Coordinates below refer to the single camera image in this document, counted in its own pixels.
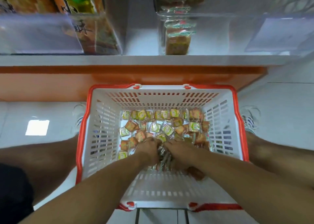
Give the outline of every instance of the person's left hand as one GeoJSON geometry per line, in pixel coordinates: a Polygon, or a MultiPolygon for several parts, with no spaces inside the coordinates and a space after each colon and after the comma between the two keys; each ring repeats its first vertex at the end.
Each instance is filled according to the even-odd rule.
{"type": "Polygon", "coordinates": [[[148,137],[144,142],[137,145],[135,154],[143,154],[145,165],[154,166],[158,162],[157,147],[160,143],[161,141],[159,139],[148,137]]]}

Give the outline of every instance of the person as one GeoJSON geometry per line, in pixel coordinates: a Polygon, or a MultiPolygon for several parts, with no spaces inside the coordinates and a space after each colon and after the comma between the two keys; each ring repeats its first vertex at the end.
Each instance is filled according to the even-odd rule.
{"type": "MultiPolygon", "coordinates": [[[[183,141],[170,140],[164,146],[182,167],[195,167],[217,182],[260,224],[312,223],[314,151],[265,141],[254,135],[249,109],[242,118],[251,163],[183,141]]],[[[158,161],[158,143],[148,138],[134,155],[113,162],[32,212],[32,204],[51,193],[75,167],[76,143],[77,136],[0,150],[1,223],[105,223],[137,174],[158,161]]]]}

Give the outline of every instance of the white tile floor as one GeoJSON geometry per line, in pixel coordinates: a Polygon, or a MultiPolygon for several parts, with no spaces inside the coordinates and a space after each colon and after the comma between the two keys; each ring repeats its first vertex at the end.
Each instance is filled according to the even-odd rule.
{"type": "MultiPolygon", "coordinates": [[[[312,67],[306,66],[306,72],[276,79],[276,83],[267,83],[262,88],[239,97],[240,107],[255,105],[262,113],[257,135],[263,139],[290,146],[314,150],[314,84],[302,74],[309,73],[312,67]]],[[[6,103],[0,102],[0,148],[48,143],[65,140],[73,136],[72,115],[76,103],[6,103]],[[25,136],[30,120],[49,120],[45,136],[25,136]]],[[[76,169],[65,182],[35,208],[71,188],[75,183],[76,169]]],[[[136,211],[116,210],[108,223],[134,223],[136,211]]],[[[192,224],[201,223],[256,223],[245,211],[218,211],[189,213],[192,224]]],[[[184,212],[176,210],[141,211],[139,223],[184,223],[184,212]]]]}

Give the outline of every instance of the white shoe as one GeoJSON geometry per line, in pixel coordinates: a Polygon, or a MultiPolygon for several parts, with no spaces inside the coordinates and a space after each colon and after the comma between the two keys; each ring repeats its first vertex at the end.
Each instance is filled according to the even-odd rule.
{"type": "Polygon", "coordinates": [[[81,127],[81,123],[86,111],[86,103],[78,103],[73,108],[73,116],[75,117],[75,125],[73,127],[73,131],[75,134],[79,133],[79,129],[81,127]]]}
{"type": "Polygon", "coordinates": [[[245,130],[255,134],[254,131],[259,126],[261,111],[255,106],[244,106],[240,108],[240,114],[244,122],[245,130]]]}

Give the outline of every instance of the hand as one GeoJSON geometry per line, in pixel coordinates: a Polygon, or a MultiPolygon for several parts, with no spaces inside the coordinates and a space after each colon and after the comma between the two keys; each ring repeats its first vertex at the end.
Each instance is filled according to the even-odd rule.
{"type": "Polygon", "coordinates": [[[137,145],[135,154],[143,154],[145,166],[154,166],[158,162],[157,146],[161,143],[159,139],[148,137],[146,141],[137,145]]]}
{"type": "Polygon", "coordinates": [[[174,157],[176,169],[185,169],[193,166],[199,149],[192,143],[171,139],[164,144],[174,157]]]}

